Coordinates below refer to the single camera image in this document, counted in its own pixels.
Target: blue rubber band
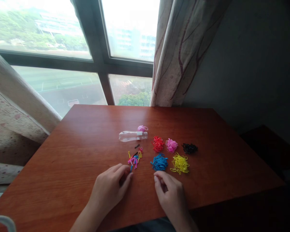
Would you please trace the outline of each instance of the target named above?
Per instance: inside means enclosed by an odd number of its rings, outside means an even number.
[[[154,157],[154,161],[151,162],[151,164],[155,171],[165,171],[168,166],[168,159],[164,158],[164,154],[159,153],[156,157]]]

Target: beige curtain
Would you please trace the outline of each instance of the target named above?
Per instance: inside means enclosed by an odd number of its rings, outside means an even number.
[[[160,0],[151,106],[180,106],[231,0]]]
[[[17,176],[60,120],[0,56],[0,185]]]

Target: person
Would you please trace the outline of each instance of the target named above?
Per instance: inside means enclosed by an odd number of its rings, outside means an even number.
[[[133,176],[129,172],[128,165],[117,164],[98,175],[90,199],[70,232],[97,230],[105,216],[125,195]],[[154,183],[159,203],[176,232],[198,231],[188,212],[182,183],[163,171],[154,173]]]

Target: sports field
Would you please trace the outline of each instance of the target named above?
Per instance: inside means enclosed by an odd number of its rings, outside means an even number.
[[[37,92],[100,83],[97,73],[13,66]]]

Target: red rubber band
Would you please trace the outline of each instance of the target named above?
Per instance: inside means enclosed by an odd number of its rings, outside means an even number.
[[[154,137],[154,141],[152,141],[151,143],[154,145],[153,150],[154,150],[155,152],[160,152],[160,151],[162,151],[162,149],[163,149],[163,144],[164,144],[162,138],[160,138],[160,137],[158,137],[158,136],[155,136],[155,137]]]

